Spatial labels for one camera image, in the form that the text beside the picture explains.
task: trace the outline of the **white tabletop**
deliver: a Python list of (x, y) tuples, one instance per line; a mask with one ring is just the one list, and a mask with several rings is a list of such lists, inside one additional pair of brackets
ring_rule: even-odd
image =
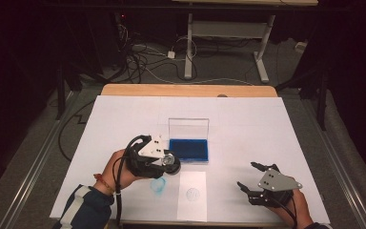
[[(303, 184), (311, 216), (329, 222), (314, 179), (296, 139), (281, 98), (98, 96), (91, 117), (59, 195), (51, 218), (60, 218), (66, 201), (78, 184), (93, 185), (111, 154), (124, 149), (137, 135), (169, 139), (170, 117), (209, 118), (209, 164), (183, 164), (181, 172), (205, 172), (207, 213), (205, 224), (249, 226), (278, 225), (269, 210), (252, 206), (237, 181), (251, 190), (264, 175), (252, 161), (277, 164), (280, 171)], [(153, 179), (139, 180), (122, 191), (122, 220), (180, 223), (177, 219), (180, 174), (165, 175), (161, 193)], [(116, 204), (112, 207), (115, 218)]]

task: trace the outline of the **blue ink stain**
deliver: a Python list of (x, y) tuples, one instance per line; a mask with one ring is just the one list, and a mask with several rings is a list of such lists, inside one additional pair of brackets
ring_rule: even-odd
[(163, 192), (163, 190), (165, 189), (165, 185), (166, 185), (166, 180), (163, 177), (160, 177), (158, 179), (154, 179), (151, 182), (151, 189), (153, 190), (153, 192), (155, 194), (157, 194), (158, 196), (160, 196)]

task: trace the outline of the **person's right hand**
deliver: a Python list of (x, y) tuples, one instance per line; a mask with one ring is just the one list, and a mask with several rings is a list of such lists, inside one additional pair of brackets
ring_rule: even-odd
[[(304, 229), (305, 227), (311, 225), (313, 222), (309, 209), (308, 209), (308, 203), (304, 196), (304, 194), (299, 191), (299, 189), (293, 190), (293, 199), (290, 200), (287, 204), (287, 208), (296, 216), (297, 221), (297, 229)], [(283, 221), (289, 225), (290, 227), (294, 227), (294, 221), (293, 218), (290, 217), (290, 215), (282, 208), (272, 208), (268, 207), (272, 212), (278, 214)]]

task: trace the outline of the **bracelet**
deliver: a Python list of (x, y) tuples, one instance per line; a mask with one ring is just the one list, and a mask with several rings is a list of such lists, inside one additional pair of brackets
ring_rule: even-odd
[(96, 181), (102, 182), (102, 184), (106, 186), (106, 188), (110, 191), (111, 194), (114, 193), (113, 188), (108, 183), (106, 183), (101, 174), (94, 174), (93, 176), (96, 179)]

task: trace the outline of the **dark sleeve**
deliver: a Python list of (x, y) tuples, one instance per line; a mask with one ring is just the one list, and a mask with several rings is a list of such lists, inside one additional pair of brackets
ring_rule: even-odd
[(305, 227), (305, 229), (329, 229), (326, 225), (319, 224), (317, 222), (314, 222), (313, 224)]
[(103, 229), (112, 214), (110, 206), (113, 204), (113, 196), (79, 185), (68, 199), (61, 219), (52, 228)]

